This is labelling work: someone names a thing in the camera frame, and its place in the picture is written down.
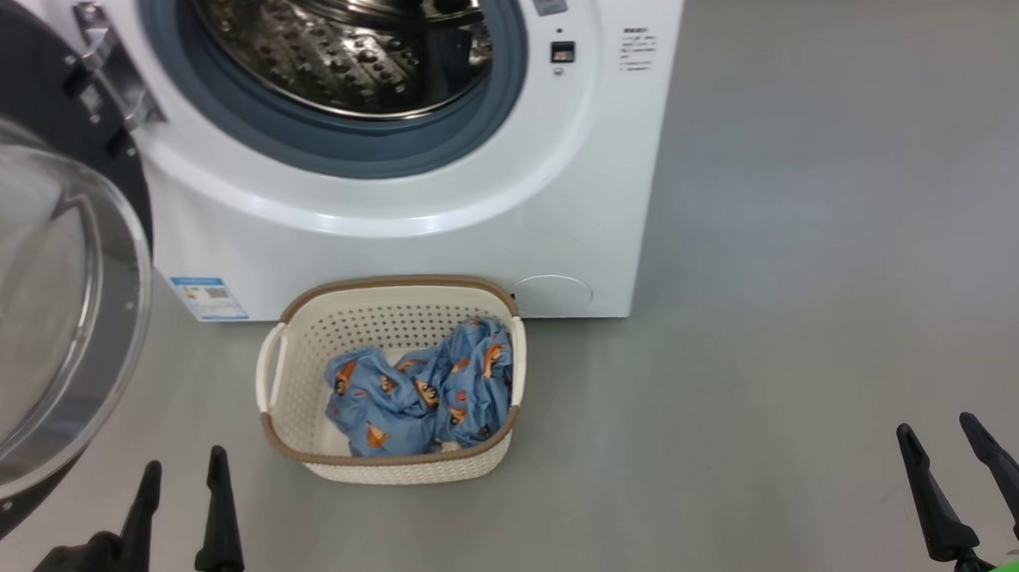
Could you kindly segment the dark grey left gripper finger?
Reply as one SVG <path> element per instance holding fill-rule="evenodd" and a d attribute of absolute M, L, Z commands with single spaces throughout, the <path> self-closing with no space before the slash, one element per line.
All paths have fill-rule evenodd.
<path fill-rule="evenodd" d="M 152 520 L 159 506 L 162 465 L 156 459 L 145 466 L 119 547 L 119 572 L 151 572 L 149 568 Z"/>
<path fill-rule="evenodd" d="M 221 445 L 211 448 L 205 486 L 211 492 L 203 534 L 204 543 L 195 555 L 199 572 L 244 572 L 240 522 L 230 479 L 229 456 Z"/>

